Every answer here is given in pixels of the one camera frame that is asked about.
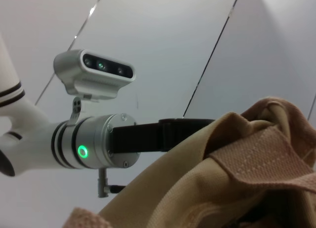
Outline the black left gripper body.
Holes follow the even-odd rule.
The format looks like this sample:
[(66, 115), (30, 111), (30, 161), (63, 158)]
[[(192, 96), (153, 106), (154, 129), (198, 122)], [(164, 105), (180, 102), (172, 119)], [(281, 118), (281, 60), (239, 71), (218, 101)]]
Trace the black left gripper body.
[(167, 152), (213, 121), (173, 118), (157, 123), (115, 127), (110, 133), (110, 152)]

